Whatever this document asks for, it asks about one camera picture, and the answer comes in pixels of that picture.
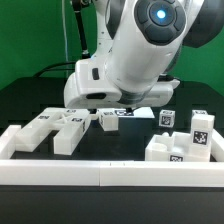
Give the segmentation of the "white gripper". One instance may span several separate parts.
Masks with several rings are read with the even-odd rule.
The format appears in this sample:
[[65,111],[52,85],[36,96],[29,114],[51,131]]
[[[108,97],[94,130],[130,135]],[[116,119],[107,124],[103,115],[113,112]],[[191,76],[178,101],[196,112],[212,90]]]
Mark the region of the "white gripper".
[[166,105],[180,81],[162,75],[149,92],[128,93],[105,75],[102,60],[85,59],[75,65],[64,87],[64,105],[69,109],[160,107]]

